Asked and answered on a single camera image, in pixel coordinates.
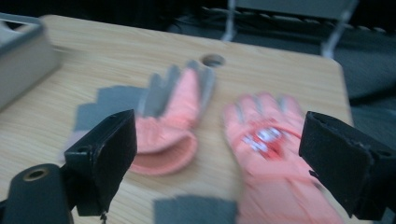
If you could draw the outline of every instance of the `gray glove fingers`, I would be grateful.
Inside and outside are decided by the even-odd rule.
[[[238,104],[242,109],[245,122],[262,120],[262,107],[256,95],[241,95],[239,97]]]
[[[285,119],[291,125],[298,129],[304,126],[303,110],[296,99],[288,95],[283,95],[279,100],[279,107]]]
[[[146,89],[145,94],[139,102],[139,114],[143,117],[157,117],[161,113],[159,103],[164,101],[162,95],[163,78],[158,74],[153,74]]]
[[[211,68],[205,68],[199,71],[199,86],[200,86],[200,115],[206,110],[207,104],[212,96],[215,86],[215,73]]]
[[[153,74],[147,92],[139,102],[140,115],[144,118],[158,118],[165,110],[179,77],[180,72],[175,65],[168,69],[165,79],[158,74]]]
[[[259,109],[264,119],[281,120],[283,115],[274,96],[266,91],[256,94]]]
[[[166,79],[163,81],[163,88],[168,92],[168,96],[175,88],[178,80],[180,79],[180,70],[177,66],[172,65],[166,74]]]
[[[155,90],[156,88],[160,88],[162,85],[163,85],[163,78],[159,74],[154,73],[153,75],[151,75],[148,84],[149,90]]]
[[[190,69],[193,69],[193,70],[195,70],[195,71],[198,72],[198,70],[199,70],[199,64],[198,64],[197,61],[191,60],[191,61],[188,61],[188,62],[186,63],[186,68],[190,68]]]
[[[239,102],[235,104],[235,113],[236,116],[238,117],[239,123],[245,123],[246,120],[245,120],[244,112]]]

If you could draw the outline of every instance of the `glove finger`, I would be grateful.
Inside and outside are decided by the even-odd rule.
[[[287,121],[301,130],[304,126],[304,118],[297,100],[289,95],[284,95],[281,97],[279,105]]]
[[[162,87],[168,92],[168,95],[175,88],[180,79],[180,70],[177,66],[172,65],[167,72],[166,80],[163,81]]]
[[[148,87],[145,89],[145,91],[142,94],[142,97],[139,100],[138,106],[137,106],[137,114],[142,116],[142,117],[149,117],[155,114],[155,110],[153,108],[153,104],[148,104],[150,99],[155,99],[155,94],[158,91],[158,88],[162,85],[163,79],[161,78],[160,75],[158,74],[153,74],[151,75],[151,78],[149,80]]]
[[[257,98],[264,119],[282,120],[282,112],[277,101],[270,93],[260,92],[257,94]]]
[[[195,70],[186,68],[169,98],[163,120],[178,128],[191,128],[199,114],[198,75]]]
[[[200,115],[206,110],[215,86],[215,73],[211,68],[206,68],[198,73],[200,88]]]
[[[180,71],[176,66],[171,66],[168,69],[166,79],[163,79],[158,74],[151,76],[148,89],[141,98],[138,106],[138,112],[143,118],[158,118],[163,114],[179,77]]]
[[[223,122],[225,127],[225,134],[231,145],[235,137],[244,125],[242,110],[239,105],[226,105],[223,109]]]
[[[190,69],[192,69],[192,70],[198,71],[198,69],[199,69],[199,64],[198,64],[198,62],[196,62],[195,60],[191,60],[191,61],[188,61],[188,62],[186,63],[186,68],[190,68]]]
[[[244,122],[250,122],[262,118],[262,111],[259,108],[258,98],[252,95],[243,95],[238,101],[244,116]]]

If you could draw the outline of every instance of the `table surface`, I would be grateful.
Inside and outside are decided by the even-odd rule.
[[[351,123],[341,66],[313,55],[218,40],[82,21],[59,16],[42,18],[62,65],[29,92],[0,111],[0,200],[20,171],[55,163],[72,132],[78,105],[95,101],[99,88],[146,87],[152,73],[171,64],[201,61],[218,54],[225,64],[215,69],[217,84],[195,130],[199,151],[174,175],[152,177],[128,172],[111,206],[111,223],[152,223],[153,200],[195,194],[237,200],[242,178],[222,132],[221,109],[243,93],[269,91],[296,97],[304,111],[316,111]],[[326,193],[346,222],[341,206]],[[76,223],[97,223],[78,217]]]

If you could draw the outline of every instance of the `hole in table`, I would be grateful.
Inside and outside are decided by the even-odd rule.
[[[208,66],[208,67],[220,67],[223,66],[225,64],[225,60],[223,57],[221,57],[218,54],[207,54],[205,55],[201,62]]]

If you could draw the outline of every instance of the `gray box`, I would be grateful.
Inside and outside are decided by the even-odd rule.
[[[7,21],[22,26],[13,30]],[[39,19],[0,13],[0,109],[58,67],[44,31]]]

